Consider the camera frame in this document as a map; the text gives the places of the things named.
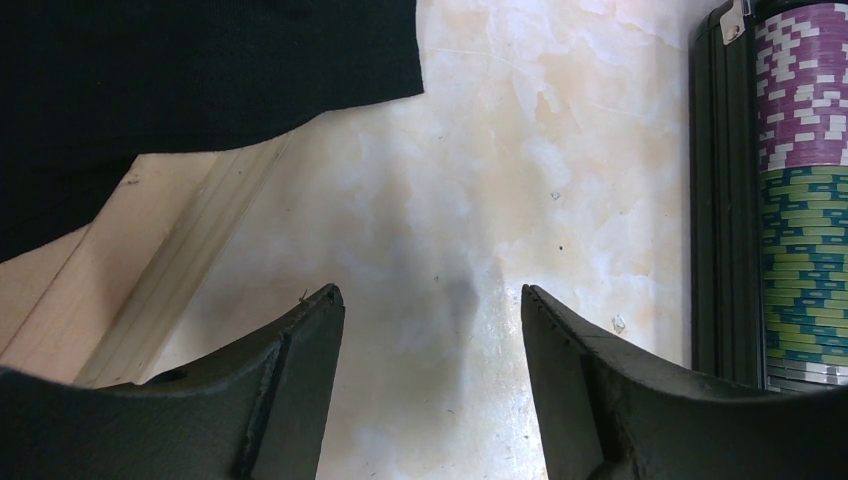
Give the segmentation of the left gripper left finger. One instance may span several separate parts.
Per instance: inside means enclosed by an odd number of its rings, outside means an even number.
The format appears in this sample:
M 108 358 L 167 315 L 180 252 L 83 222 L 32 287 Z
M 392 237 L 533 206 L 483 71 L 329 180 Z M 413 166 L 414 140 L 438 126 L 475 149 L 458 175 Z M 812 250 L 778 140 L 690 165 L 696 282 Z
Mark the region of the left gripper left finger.
M 339 288 L 148 382 L 1 371 L 5 479 L 312 479 L 343 336 Z

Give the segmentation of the green grey chip stack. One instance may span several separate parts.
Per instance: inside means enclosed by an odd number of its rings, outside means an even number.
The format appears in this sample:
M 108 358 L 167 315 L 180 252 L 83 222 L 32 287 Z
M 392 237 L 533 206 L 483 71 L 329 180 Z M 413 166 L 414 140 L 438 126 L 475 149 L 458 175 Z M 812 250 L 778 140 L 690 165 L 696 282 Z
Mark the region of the green grey chip stack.
M 847 5 L 777 7 L 755 29 L 768 389 L 847 382 Z

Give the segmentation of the black aluminium poker case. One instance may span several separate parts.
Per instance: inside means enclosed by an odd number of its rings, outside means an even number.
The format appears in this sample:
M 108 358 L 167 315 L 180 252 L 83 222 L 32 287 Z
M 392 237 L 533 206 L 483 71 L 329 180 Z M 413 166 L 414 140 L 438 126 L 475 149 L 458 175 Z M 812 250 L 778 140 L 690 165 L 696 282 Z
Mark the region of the black aluminium poker case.
M 763 389 L 755 29 L 777 7 L 816 2 L 726 1 L 691 42 L 692 366 Z

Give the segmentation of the black t-shirt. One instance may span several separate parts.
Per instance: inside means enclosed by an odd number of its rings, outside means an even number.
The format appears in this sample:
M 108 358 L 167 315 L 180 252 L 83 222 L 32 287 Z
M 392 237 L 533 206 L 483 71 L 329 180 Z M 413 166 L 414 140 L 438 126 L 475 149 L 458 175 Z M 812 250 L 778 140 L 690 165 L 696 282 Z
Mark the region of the black t-shirt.
M 1 257 L 91 222 L 139 155 L 422 90 L 412 1 L 5 1 Z

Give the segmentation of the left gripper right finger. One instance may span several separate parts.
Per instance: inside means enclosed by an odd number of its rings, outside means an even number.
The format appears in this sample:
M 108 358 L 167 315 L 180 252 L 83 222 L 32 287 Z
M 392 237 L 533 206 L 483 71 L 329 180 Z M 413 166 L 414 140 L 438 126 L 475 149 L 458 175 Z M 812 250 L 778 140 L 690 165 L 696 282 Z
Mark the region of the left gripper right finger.
M 552 479 L 843 479 L 847 391 L 780 394 L 666 361 L 535 285 L 521 321 Z

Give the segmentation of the wooden clothes rack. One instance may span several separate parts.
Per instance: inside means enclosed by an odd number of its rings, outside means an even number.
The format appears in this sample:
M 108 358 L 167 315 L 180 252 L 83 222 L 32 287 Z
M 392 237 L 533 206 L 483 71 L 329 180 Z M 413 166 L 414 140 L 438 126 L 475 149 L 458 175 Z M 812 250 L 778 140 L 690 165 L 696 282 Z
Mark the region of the wooden clothes rack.
M 1 363 L 141 383 L 290 142 L 138 157 L 88 225 L 1 266 Z

